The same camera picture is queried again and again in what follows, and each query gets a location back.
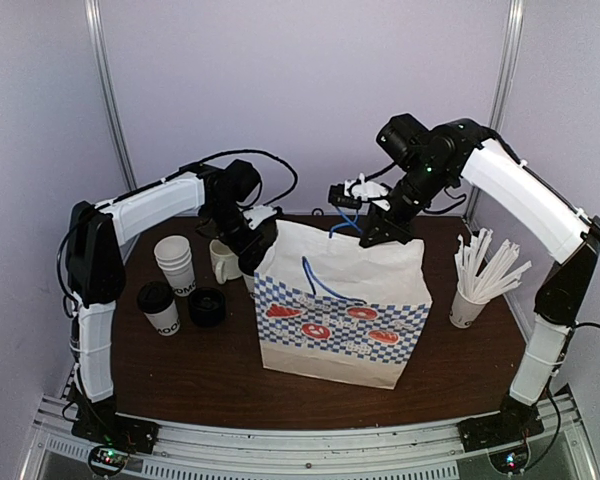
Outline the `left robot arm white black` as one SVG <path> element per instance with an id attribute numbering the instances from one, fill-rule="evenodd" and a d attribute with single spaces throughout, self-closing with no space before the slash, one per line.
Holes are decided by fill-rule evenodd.
<path id="1" fill-rule="evenodd" d="M 242 270 L 255 270 L 277 237 L 282 210 L 274 200 L 244 201 L 261 182 L 255 167 L 230 150 L 232 162 L 218 168 L 210 158 L 114 199 L 75 204 L 58 250 L 56 273 L 72 306 L 70 348 L 75 359 L 77 420 L 103 444 L 124 433 L 116 415 L 111 378 L 111 332 L 116 302 L 126 284 L 120 248 L 144 231 L 196 210 L 215 236 L 238 256 Z"/>

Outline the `checkered paper takeout bag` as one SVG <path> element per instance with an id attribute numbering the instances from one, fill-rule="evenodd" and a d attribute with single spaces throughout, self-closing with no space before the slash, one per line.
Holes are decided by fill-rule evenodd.
<path id="1" fill-rule="evenodd" d="M 264 368 L 392 390 L 432 307 L 425 244 L 370 248 L 357 238 L 280 220 L 254 274 Z"/>

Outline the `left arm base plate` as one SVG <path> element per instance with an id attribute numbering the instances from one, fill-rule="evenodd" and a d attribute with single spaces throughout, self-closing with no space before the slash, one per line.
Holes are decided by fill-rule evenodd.
<path id="1" fill-rule="evenodd" d="M 115 416 L 113 426 L 107 429 L 98 421 L 79 419 L 73 424 L 71 433 L 75 437 L 128 453 L 151 454 L 157 441 L 159 425 L 147 420 Z"/>

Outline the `white paper coffee cup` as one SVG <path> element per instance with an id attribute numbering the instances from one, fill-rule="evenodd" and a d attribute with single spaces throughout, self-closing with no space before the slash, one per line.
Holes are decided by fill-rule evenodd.
<path id="1" fill-rule="evenodd" d="M 253 297 L 255 293 L 255 277 L 253 275 L 244 273 L 243 280 L 248 294 Z"/>

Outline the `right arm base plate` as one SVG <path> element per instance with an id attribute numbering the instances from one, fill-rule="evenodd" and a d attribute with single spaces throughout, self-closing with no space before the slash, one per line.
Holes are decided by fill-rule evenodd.
<path id="1" fill-rule="evenodd" d="M 467 418 L 459 422 L 457 428 L 466 453 L 521 442 L 525 435 L 534 436 L 544 432 L 539 419 L 531 419 L 520 425 L 517 421 L 508 423 L 500 413 Z"/>

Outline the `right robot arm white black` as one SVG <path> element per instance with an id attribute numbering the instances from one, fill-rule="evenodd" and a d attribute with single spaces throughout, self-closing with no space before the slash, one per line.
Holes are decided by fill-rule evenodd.
<path id="1" fill-rule="evenodd" d="M 404 175 L 392 188 L 360 175 L 344 192 L 368 204 L 364 248 L 412 239 L 412 219 L 446 187 L 462 180 L 496 200 L 546 247 L 554 265 L 535 297 L 535 325 L 492 430 L 515 440 L 576 327 L 600 255 L 600 218 L 589 217 L 536 175 L 493 129 L 471 119 L 425 127 L 414 116 L 392 117 L 376 137 Z"/>

